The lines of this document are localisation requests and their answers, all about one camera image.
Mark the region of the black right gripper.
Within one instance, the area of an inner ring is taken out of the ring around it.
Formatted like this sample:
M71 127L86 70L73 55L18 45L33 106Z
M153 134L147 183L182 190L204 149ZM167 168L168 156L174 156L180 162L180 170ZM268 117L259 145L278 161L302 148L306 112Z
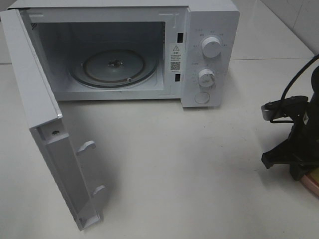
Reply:
M319 166L319 114L307 110L307 123L298 120L288 139L262 154L267 169L275 164L289 165L290 175L296 181Z

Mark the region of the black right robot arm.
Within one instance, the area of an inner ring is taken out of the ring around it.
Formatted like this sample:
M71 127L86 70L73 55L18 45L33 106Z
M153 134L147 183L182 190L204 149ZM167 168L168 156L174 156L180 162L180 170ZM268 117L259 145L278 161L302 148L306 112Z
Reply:
M306 96L284 99L276 118L290 117L293 121L286 140L262 154L267 169L275 164L290 166L290 175L300 180L319 166L319 70L311 77L314 94L308 102Z

